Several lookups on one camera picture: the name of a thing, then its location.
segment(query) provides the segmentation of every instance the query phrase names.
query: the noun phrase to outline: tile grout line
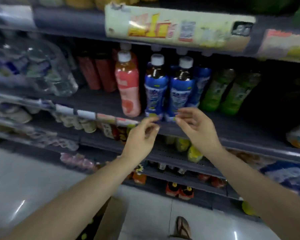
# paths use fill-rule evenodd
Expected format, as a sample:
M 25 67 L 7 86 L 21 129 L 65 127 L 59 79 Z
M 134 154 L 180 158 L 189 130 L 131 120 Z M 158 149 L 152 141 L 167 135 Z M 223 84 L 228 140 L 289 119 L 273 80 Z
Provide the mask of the tile grout line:
M 170 208 L 170 217 L 169 217 L 168 236 L 170 235 L 170 222 L 171 222 L 171 213 L 172 213 L 172 203 L 173 203 L 173 199 L 171 199 L 171 208 Z

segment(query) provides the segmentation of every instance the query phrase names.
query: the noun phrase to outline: green bottle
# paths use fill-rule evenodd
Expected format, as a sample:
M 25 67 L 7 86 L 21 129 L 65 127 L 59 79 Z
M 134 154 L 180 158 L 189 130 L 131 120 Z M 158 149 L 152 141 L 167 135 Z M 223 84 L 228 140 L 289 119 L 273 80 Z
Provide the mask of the green bottle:
M 233 83 L 227 97 L 220 105 L 222 113 L 235 115 L 238 113 L 244 99 L 261 80 L 259 72 L 246 72 L 239 76 Z
M 201 101 L 199 108 L 206 111 L 215 111 L 220 104 L 222 94 L 227 86 L 234 80 L 236 72 L 234 69 L 223 69 L 217 71 L 212 78 L 212 82 Z

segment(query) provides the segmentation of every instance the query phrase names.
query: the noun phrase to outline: forearm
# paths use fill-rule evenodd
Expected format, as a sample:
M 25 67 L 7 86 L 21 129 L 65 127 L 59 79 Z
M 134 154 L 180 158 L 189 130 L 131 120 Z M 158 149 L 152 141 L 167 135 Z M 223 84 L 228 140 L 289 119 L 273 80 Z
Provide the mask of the forearm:
M 300 239 L 300 197 L 220 149 L 208 159 L 282 239 Z
M 6 239 L 75 239 L 137 164 L 133 159 L 115 159 L 37 210 Z

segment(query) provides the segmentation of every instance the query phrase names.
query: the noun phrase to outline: hand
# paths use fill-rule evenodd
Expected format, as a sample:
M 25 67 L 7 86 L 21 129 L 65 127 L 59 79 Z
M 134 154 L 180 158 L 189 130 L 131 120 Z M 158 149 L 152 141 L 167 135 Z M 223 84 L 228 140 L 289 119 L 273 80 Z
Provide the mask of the hand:
M 201 110 L 188 107 L 178 109 L 178 112 L 176 123 L 205 157 L 222 149 L 212 120 Z
M 158 117 L 145 118 L 130 131 L 121 157 L 140 163 L 148 156 L 159 132 L 160 126 L 153 123 L 158 119 Z

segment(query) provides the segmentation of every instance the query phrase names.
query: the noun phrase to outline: promotional sign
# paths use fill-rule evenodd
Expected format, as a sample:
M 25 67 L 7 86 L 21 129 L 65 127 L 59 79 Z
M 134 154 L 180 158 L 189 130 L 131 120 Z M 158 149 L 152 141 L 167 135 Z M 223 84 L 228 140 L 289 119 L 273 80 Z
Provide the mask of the promotional sign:
M 209 12 L 126 6 L 105 7 L 107 37 L 242 52 L 256 18 Z
M 300 62 L 300 34 L 268 29 L 265 32 L 257 56 Z

